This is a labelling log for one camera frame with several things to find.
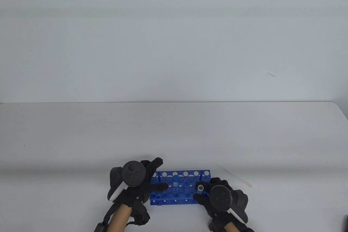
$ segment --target vr controller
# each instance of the vr controller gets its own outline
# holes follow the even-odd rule
[[[129,161],[123,167],[112,168],[110,177],[114,177],[115,184],[108,192],[108,200],[114,201],[123,190],[128,187],[137,187],[143,183],[146,170],[139,161]]]
[[[209,192],[209,199],[213,207],[221,212],[231,213],[239,222],[246,224],[248,216],[245,213],[248,204],[248,196],[241,190],[235,190],[237,193],[237,202],[232,204],[233,198],[230,190],[223,185],[214,186]]]

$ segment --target wrist strap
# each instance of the wrist strap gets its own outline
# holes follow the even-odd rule
[[[131,206],[132,213],[131,217],[134,217],[134,221],[128,222],[126,226],[129,224],[142,226],[149,222],[150,216],[146,209],[146,207],[141,203],[141,201],[136,200]]]
[[[119,202],[115,202],[114,204],[112,204],[112,206],[109,208],[108,212],[106,213],[104,217],[104,220],[103,220],[104,225],[108,225],[110,217],[113,215],[113,213],[115,213],[116,210],[118,210],[120,206],[121,206],[121,203]]]

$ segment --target gloved hand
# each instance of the gloved hand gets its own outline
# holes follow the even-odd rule
[[[113,201],[114,204],[105,215],[103,220],[104,226],[108,224],[110,216],[121,204],[125,204],[132,208],[132,213],[130,215],[131,217],[134,217],[134,222],[128,222],[128,224],[146,224],[149,221],[150,216],[146,210],[146,207],[142,203],[148,201],[151,193],[162,192],[168,189],[167,183],[150,184],[150,180],[153,174],[156,172],[156,169],[163,164],[163,160],[161,158],[157,157],[151,162],[148,160],[142,160],[140,163],[144,165],[146,170],[143,183],[137,187],[128,187],[126,190],[122,190],[118,197]],[[122,167],[115,167],[110,171],[110,190],[108,192],[108,200],[122,182],[121,176]]]
[[[232,206],[236,206],[238,202],[238,198],[243,197],[243,202],[245,202],[245,205],[241,207],[242,209],[239,212],[240,212],[240,215],[245,215],[243,218],[246,219],[246,222],[247,222],[247,216],[244,210],[245,210],[246,204],[248,203],[248,200],[247,200],[247,196],[241,190],[233,190],[226,180],[221,180],[220,178],[212,178],[209,183],[202,182],[202,181],[197,182],[196,189],[198,185],[203,185],[204,191],[207,193],[209,193],[210,190],[216,185],[223,185],[227,187],[232,194]],[[223,228],[228,223],[232,222],[240,232],[253,232],[252,229],[248,228],[245,224],[238,221],[231,213],[228,213],[227,211],[225,212],[218,211],[215,207],[213,207],[208,196],[195,194],[194,200],[196,200],[200,205],[205,207],[208,215],[213,219],[212,224],[215,224],[216,227]]]
[[[135,201],[141,201],[145,203],[149,200],[149,196],[153,192],[163,192],[168,189],[167,183],[151,184],[151,178],[156,172],[156,169],[163,164],[163,160],[160,157],[155,158],[153,161],[142,160],[140,161],[146,169],[146,176],[142,184],[138,187],[128,187],[123,190],[121,194],[114,200],[114,202],[120,202],[132,207]]]

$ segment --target small vial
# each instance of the small vial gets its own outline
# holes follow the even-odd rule
[[[202,194],[203,190],[204,190],[203,185],[198,185],[198,187],[197,187],[197,194]]]
[[[178,190],[179,180],[180,180],[180,178],[178,175],[173,176],[173,189],[174,189],[174,191]]]

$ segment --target blue cap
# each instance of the blue cap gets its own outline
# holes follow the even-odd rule
[[[178,175],[173,176],[173,182],[179,182],[180,178]]]

